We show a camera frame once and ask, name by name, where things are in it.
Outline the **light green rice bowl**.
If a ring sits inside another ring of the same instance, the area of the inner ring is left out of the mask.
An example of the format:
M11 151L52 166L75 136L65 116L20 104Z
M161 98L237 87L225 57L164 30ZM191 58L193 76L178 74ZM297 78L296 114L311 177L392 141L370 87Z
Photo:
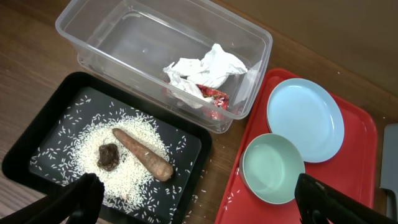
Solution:
M298 149L277 134L262 134L245 148L239 171L245 186L264 202L280 205L295 198L304 161Z

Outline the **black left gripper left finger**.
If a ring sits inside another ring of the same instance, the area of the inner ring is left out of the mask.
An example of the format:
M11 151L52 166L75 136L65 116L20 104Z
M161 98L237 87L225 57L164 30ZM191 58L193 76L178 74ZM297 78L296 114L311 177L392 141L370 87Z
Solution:
M104 198L104 183L96 174L78 180L4 218L1 224L96 223Z

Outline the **brown food scrap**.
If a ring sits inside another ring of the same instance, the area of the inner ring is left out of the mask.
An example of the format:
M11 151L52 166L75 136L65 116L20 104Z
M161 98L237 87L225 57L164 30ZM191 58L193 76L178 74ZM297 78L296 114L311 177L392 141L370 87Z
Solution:
M104 144L99 147L99 159L97 166L107 172L115 170L119 165L119 151L117 145Z

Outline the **pile of white rice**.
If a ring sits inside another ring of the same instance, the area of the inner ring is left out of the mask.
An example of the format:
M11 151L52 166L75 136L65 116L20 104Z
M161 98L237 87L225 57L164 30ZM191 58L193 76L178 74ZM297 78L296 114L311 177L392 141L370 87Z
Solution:
M153 175L113 135L112 129L119 128L166 161L169 155L160 134L153 125L138 116L125 116L116 121L90 124L78 135L72 152L74 170L78 174L96 174L104 183L107 198L121 198L136 206L144 201L141 187L153 179ZM115 144L119 152L119 164L112 171L98 167L99 147Z

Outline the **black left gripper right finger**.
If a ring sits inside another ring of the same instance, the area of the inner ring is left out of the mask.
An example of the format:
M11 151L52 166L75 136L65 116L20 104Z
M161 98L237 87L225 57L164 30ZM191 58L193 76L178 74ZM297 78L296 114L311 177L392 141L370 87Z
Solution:
M301 224L397 224L304 173L298 177L295 201Z

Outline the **red snack wrapper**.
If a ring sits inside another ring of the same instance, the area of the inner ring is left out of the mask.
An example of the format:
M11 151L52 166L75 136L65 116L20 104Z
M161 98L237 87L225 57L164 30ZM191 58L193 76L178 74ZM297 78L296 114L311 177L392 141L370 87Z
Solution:
M227 93L204 85L197 84L197 87L205 99L211 98L215 106L227 110L229 105L229 95Z

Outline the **white tissue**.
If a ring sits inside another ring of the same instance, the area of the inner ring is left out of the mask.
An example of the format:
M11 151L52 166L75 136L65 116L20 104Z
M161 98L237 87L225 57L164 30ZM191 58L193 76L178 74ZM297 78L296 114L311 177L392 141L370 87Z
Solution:
M163 68L169 77L169 84L185 93L207 103L197 84L218 89L231 75L242 75L248 72L245 64L235 55L225 52L220 44L213 44L211 50L199 60L197 58L180 58Z

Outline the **large light blue plate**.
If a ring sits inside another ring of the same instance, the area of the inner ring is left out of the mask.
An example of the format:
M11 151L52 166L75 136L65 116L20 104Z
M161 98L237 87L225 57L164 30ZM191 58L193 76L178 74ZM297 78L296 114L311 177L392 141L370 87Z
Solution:
M288 139L305 162L325 162L343 144L345 126L336 101L310 80L280 82L270 94L266 115L270 131Z

